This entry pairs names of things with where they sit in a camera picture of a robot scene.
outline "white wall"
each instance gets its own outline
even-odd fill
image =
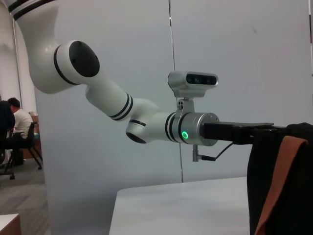
[[[21,100],[12,17],[0,3],[0,88],[2,100]]]
[[[219,76],[195,99],[198,112],[222,121],[313,121],[307,0],[171,0],[176,70]],[[226,145],[201,147],[216,156]],[[233,146],[216,162],[193,163],[182,145],[185,181],[246,175],[250,146]]]
[[[167,0],[59,0],[56,38],[82,40],[108,77],[134,97],[174,111]],[[116,193],[180,182],[179,146],[132,142],[127,122],[88,103],[85,86],[58,94],[36,90],[45,179],[54,235],[108,234]]]
[[[23,109],[28,112],[37,112],[34,84],[29,75],[28,56],[22,32],[15,22],[15,37]]]

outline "orange strap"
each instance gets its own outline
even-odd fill
[[[262,213],[256,228],[255,235],[265,235],[265,225],[270,217],[270,214],[278,201],[278,198],[283,190],[285,181],[288,177],[292,162],[297,155],[300,146],[303,143],[308,143],[307,140],[285,136],[278,152],[272,183],[268,191],[265,203],[263,205]]]

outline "floor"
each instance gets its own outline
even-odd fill
[[[0,214],[20,214],[22,235],[50,235],[43,170],[33,159],[13,170],[15,180],[0,176]]]

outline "desk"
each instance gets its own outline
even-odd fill
[[[18,214],[0,215],[0,235],[21,235]]]
[[[249,235],[246,177],[123,189],[110,235]]]

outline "camera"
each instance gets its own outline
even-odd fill
[[[173,71],[168,75],[168,85],[176,98],[204,97],[205,92],[218,83],[213,73]]]

